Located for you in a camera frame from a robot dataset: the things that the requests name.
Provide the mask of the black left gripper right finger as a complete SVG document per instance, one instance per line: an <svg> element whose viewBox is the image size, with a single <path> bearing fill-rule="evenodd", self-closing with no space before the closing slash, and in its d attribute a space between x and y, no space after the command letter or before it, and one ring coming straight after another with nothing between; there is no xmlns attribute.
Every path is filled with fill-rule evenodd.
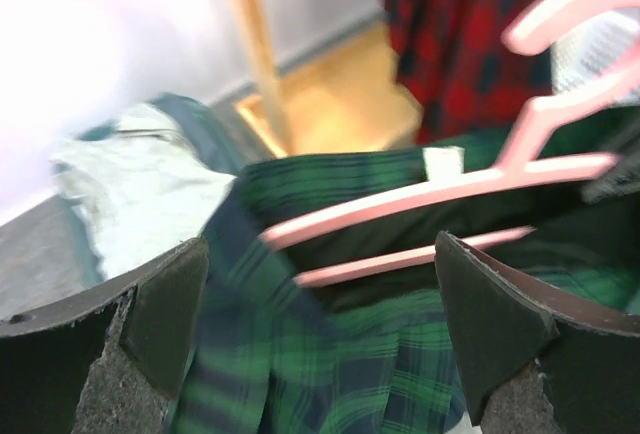
<svg viewBox="0 0 640 434"><path fill-rule="evenodd" d="M484 433L636 433L639 318L448 233L435 266L470 420Z"/></svg>

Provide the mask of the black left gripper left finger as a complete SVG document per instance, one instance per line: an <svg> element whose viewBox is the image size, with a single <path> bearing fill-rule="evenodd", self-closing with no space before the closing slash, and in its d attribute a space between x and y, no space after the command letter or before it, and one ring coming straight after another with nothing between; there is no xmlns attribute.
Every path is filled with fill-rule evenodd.
<svg viewBox="0 0 640 434"><path fill-rule="evenodd" d="M1 430L159 433L208 273L191 239L93 288L1 322Z"/></svg>

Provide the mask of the green plaid garment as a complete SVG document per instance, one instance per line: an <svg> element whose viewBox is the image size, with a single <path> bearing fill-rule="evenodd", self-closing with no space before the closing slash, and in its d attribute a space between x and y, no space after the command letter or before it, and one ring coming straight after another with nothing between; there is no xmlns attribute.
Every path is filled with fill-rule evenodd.
<svg viewBox="0 0 640 434"><path fill-rule="evenodd" d="M277 250L262 232L424 182L420 148L246 167L205 229L210 267L169 433L443 433L469 415L439 280L448 233L560 290L639 318L639 112L559 129L545 158L600 149L601 179L451 200Z"/></svg>

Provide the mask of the red navy plaid skirt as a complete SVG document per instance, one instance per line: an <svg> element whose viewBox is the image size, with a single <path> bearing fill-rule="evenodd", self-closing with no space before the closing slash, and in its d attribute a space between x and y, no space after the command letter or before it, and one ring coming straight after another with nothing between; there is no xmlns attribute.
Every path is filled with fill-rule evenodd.
<svg viewBox="0 0 640 434"><path fill-rule="evenodd" d="M396 81L422 108L420 144L504 127L551 91L551 55L510 52L505 28L535 0L384 0Z"/></svg>

